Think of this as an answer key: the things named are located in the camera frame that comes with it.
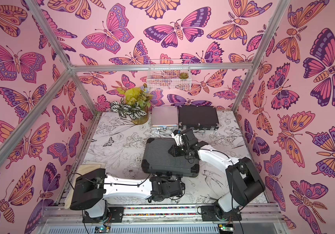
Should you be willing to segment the large black poker case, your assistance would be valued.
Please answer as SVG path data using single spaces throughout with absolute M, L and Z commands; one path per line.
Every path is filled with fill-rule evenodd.
M 199 160 L 172 156 L 168 151 L 173 145 L 173 139 L 149 138 L 141 162 L 143 172 L 162 176 L 197 177 L 200 172 Z

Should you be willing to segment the small silver poker case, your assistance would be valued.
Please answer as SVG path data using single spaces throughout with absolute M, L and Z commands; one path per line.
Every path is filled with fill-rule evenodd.
M 151 128 L 157 134 L 171 134 L 178 129 L 178 108 L 175 106 L 157 106 L 152 108 Z

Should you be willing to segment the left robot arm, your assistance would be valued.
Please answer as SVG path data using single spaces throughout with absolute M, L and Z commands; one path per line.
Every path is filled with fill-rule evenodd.
M 99 168 L 80 174 L 73 185 L 69 209 L 86 211 L 91 218 L 98 218 L 107 210 L 107 199 L 136 197 L 151 202 L 162 202 L 185 194 L 186 185 L 180 179 L 149 175 L 146 179 L 122 179 L 106 174 Z

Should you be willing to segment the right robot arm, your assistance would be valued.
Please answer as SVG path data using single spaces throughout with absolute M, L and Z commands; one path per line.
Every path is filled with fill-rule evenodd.
M 264 193 L 265 184 L 250 158 L 230 157 L 207 142 L 199 141 L 191 129 L 175 130 L 171 137 L 175 144 L 168 152 L 173 157 L 193 157 L 225 172 L 229 192 L 215 203 L 220 211 L 227 213 L 245 207 Z

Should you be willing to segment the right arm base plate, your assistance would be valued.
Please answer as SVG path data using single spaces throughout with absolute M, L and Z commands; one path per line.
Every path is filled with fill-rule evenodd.
M 238 208 L 225 212 L 219 206 L 204 205 L 197 209 L 203 221 L 241 221 L 242 216 Z

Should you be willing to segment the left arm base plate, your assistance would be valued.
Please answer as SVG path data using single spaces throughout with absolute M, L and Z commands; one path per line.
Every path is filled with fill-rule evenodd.
M 99 211 L 84 210 L 84 217 L 82 222 L 87 223 L 121 223 L 124 215 L 123 207 L 105 207 L 103 214 L 97 217 L 91 217 L 90 214 L 98 214 Z

